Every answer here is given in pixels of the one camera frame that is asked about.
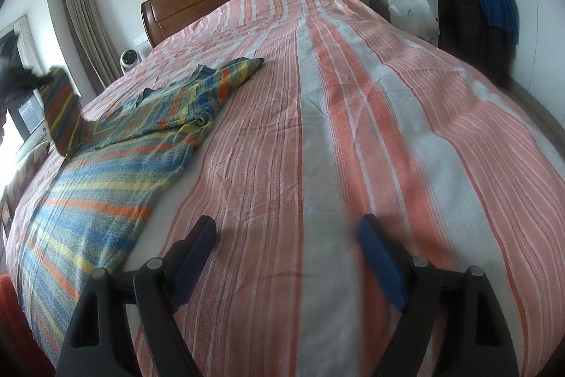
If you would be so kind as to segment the striped knit sweater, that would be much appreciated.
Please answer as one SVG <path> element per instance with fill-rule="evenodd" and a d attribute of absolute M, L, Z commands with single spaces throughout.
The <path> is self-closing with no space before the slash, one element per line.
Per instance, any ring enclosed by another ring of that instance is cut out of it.
<path fill-rule="evenodd" d="M 16 293 L 31 336 L 55 364 L 90 273 L 118 269 L 157 201 L 185 172 L 231 96 L 263 65 L 238 57 L 89 120 L 65 70 L 38 83 L 58 170 L 17 239 Z"/>

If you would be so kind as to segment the striped throw pillow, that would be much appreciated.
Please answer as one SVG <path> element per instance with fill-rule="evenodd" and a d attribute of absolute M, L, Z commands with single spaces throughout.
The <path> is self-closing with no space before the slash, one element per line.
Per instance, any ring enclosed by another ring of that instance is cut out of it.
<path fill-rule="evenodd" d="M 1 193 L 1 225 L 5 235 L 10 233 L 15 210 L 35 174 L 42 167 L 50 153 L 49 142 L 42 142 L 26 155 L 16 167 L 12 181 Z"/>

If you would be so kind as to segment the beige curtain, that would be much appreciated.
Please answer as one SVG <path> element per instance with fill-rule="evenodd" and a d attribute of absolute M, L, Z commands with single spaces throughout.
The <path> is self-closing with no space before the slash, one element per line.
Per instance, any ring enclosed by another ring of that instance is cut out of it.
<path fill-rule="evenodd" d="M 123 75 L 118 54 L 101 21 L 95 0 L 63 1 L 78 43 L 92 70 L 89 79 L 99 94 Z"/>

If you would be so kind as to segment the white small fan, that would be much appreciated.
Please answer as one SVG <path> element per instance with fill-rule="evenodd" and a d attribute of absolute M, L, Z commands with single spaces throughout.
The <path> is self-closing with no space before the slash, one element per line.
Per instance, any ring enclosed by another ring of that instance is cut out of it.
<path fill-rule="evenodd" d="M 120 66 L 124 73 L 133 70 L 142 62 L 140 54 L 133 49 L 124 50 L 120 55 Z"/>

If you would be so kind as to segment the pink striped bed cover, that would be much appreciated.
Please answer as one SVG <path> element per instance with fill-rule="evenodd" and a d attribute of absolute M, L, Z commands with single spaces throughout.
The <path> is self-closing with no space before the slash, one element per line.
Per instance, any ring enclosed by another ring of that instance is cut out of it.
<path fill-rule="evenodd" d="M 481 73 L 358 0 L 231 0 L 157 46 L 85 107 L 264 64 L 220 110 L 133 237 L 90 212 L 119 157 L 75 185 L 52 153 L 15 211 L 7 265 L 50 365 L 83 280 L 163 254 L 203 214 L 219 240 L 179 328 L 208 376 L 368 376 L 397 324 L 355 241 L 366 213 L 441 269 L 482 267 L 518 369 L 564 336 L 564 161 Z"/>

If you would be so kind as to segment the black garment on rack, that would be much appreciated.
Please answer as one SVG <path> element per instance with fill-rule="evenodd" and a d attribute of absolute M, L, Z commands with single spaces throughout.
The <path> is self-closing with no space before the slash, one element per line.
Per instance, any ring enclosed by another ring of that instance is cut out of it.
<path fill-rule="evenodd" d="M 439 48 L 470 64 L 496 87 L 510 89 L 515 44 L 509 33 L 490 26 L 480 0 L 439 0 Z"/>

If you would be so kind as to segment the white plastic bag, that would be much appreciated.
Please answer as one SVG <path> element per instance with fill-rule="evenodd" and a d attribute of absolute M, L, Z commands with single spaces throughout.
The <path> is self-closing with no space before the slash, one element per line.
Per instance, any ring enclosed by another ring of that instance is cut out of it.
<path fill-rule="evenodd" d="M 428 0 L 407 0 L 390 3 L 391 23 L 401 31 L 439 45 L 440 26 Z"/>

